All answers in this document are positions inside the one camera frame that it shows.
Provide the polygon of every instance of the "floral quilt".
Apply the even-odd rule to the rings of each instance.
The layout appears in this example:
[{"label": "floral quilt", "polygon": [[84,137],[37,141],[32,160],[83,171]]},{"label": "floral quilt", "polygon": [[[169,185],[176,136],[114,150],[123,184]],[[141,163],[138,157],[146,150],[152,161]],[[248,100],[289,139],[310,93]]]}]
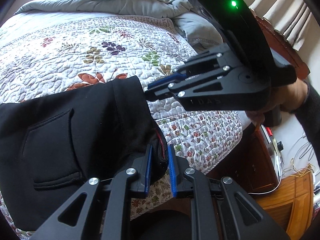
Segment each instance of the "floral quilt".
[{"label": "floral quilt", "polygon": [[[96,17],[43,28],[1,47],[0,103],[18,103],[133,75],[146,89],[195,54],[168,18]],[[237,112],[186,112],[174,98],[148,105],[176,155],[204,173],[241,139]],[[131,218],[170,198],[167,172],[151,186],[146,199],[132,199]],[[29,239],[30,232],[15,228],[1,192],[0,210],[20,239]]]}]

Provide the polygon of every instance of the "black sleeve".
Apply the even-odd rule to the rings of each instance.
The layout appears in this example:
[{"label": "black sleeve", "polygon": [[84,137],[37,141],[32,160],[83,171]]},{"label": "black sleeve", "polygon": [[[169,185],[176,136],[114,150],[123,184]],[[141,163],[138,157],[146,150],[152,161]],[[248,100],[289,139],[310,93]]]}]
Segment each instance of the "black sleeve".
[{"label": "black sleeve", "polygon": [[318,162],[320,161],[320,96],[308,84],[308,97],[296,111],[295,115],[304,128],[309,142],[315,150]]}]

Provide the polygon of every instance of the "bed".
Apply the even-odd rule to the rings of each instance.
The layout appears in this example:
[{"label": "bed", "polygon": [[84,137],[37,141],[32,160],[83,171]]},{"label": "bed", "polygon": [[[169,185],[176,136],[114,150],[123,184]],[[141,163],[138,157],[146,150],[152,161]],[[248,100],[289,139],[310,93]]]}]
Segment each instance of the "bed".
[{"label": "bed", "polygon": [[[62,1],[70,6],[59,7]],[[187,0],[32,1],[0,28],[0,103],[133,75],[146,89],[195,55],[194,48],[221,42]],[[244,112],[187,112],[174,98],[148,105],[176,155],[205,174],[239,143],[250,124]],[[170,198],[167,172],[145,200],[132,199],[131,218]],[[0,210],[20,239],[29,239],[31,232],[14,226],[1,192]]]}]

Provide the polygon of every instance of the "red object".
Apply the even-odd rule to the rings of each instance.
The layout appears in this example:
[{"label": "red object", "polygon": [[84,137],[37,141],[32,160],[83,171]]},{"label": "red object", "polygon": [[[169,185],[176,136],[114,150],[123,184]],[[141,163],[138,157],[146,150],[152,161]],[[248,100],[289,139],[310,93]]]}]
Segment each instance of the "red object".
[{"label": "red object", "polygon": [[272,136],[272,131],[271,131],[271,129],[270,129],[269,127],[266,127],[266,130],[267,130],[268,135],[269,135],[269,136]]}]

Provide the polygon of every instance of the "curtain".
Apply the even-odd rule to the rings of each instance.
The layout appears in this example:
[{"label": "curtain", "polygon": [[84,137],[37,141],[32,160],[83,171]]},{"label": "curtain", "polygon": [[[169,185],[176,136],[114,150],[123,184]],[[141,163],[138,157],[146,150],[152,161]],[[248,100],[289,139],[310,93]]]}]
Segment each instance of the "curtain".
[{"label": "curtain", "polygon": [[244,0],[259,18],[267,20],[295,50],[299,50],[314,18],[303,0]]}]

